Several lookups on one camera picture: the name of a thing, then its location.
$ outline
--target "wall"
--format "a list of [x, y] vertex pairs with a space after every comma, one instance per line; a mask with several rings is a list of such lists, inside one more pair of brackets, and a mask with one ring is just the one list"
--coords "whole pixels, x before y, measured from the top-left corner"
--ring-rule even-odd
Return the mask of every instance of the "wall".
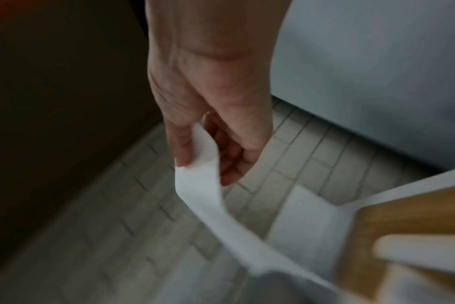
[[455, 0], [294, 0], [272, 93], [443, 168], [455, 168]]
[[0, 261], [160, 121], [147, 53], [127, 1], [0, 21]]

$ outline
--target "tiled floor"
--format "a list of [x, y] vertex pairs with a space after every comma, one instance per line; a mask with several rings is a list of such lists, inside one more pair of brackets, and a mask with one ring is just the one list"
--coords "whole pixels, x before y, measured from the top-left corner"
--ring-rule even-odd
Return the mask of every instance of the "tiled floor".
[[[301, 184], [343, 204], [428, 177], [428, 167], [273, 100], [273, 138], [224, 190], [265, 237]], [[232, 303], [245, 272], [174, 190], [163, 126], [89, 186], [0, 275], [2, 303]]]

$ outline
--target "white toilet paper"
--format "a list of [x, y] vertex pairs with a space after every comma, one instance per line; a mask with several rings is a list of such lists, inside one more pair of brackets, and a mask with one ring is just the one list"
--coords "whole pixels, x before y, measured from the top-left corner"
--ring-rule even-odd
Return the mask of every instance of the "white toilet paper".
[[192, 136], [194, 162], [190, 166], [176, 168], [176, 192], [232, 255], [252, 275], [280, 271], [337, 290], [328, 281], [269, 247], [229, 215], [221, 193], [218, 147], [197, 124], [193, 127]]

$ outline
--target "hand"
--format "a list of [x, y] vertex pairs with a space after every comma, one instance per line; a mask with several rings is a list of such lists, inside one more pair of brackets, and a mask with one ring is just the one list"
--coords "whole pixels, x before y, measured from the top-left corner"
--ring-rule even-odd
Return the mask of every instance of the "hand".
[[222, 185], [257, 162], [272, 134], [269, 69], [288, 5], [147, 1], [147, 72], [177, 166], [192, 161], [191, 129], [203, 117], [219, 147]]

